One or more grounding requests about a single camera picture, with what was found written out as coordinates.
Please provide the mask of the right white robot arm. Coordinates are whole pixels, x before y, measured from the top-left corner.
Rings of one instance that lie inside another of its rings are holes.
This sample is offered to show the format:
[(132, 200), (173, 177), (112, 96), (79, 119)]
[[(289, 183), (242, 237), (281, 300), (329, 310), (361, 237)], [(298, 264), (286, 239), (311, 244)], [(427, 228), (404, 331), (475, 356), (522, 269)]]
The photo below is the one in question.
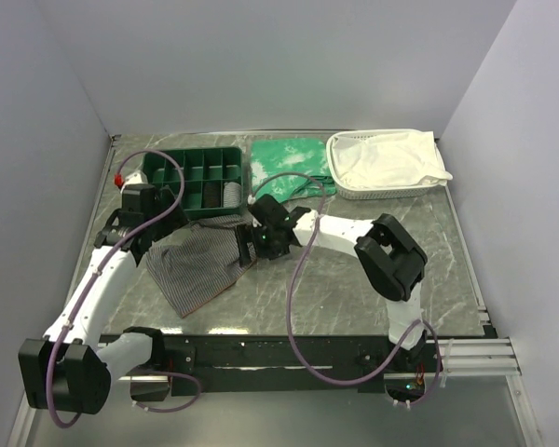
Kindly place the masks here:
[(426, 330), (420, 295), (428, 257), (394, 216), (355, 220), (299, 207), (265, 223), (242, 223), (235, 237), (242, 266), (252, 260), (250, 249), (260, 259), (274, 260), (289, 254), (291, 246), (357, 258), (372, 288), (387, 301), (391, 364), (406, 372), (421, 361)]

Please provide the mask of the green compartment organizer tray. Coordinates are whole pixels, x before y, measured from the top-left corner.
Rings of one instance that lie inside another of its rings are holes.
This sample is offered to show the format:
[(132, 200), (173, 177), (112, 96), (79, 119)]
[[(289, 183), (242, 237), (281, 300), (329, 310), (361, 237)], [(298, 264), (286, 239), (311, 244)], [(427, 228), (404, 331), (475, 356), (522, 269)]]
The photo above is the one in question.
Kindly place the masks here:
[(204, 209), (202, 207), (203, 184), (218, 182), (223, 189), (225, 183), (237, 182), (243, 186), (242, 152), (235, 146), (171, 149), (166, 152), (176, 165), (183, 169), (180, 175), (168, 158), (148, 153), (143, 156), (142, 172), (147, 181), (156, 186), (169, 186), (176, 195), (182, 194), (181, 206), (191, 221), (238, 214), (237, 208)]

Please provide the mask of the green white patterned underwear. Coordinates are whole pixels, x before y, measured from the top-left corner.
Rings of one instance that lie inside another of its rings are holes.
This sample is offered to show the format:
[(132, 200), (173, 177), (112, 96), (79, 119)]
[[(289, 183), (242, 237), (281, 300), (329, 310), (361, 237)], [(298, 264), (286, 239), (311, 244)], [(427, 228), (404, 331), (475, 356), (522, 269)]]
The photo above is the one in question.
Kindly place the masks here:
[(328, 196), (336, 194), (325, 143), (313, 138), (256, 141), (251, 146), (251, 185), (254, 196), (270, 194), (278, 202), (321, 196), (308, 177), (323, 185)]

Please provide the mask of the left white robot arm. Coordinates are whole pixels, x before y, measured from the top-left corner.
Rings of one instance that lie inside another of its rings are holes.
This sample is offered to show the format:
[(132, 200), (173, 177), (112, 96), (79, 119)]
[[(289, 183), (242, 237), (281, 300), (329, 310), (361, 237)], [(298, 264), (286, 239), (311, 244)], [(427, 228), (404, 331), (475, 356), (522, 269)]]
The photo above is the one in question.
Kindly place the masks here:
[(94, 242), (89, 267), (55, 322), (39, 339), (26, 339), (18, 360), (29, 405), (46, 410), (59, 427), (61, 412), (98, 413), (112, 384), (140, 368), (169, 366), (162, 331), (130, 327), (99, 348), (105, 323), (152, 244), (188, 222), (168, 186), (125, 184), (121, 205)]

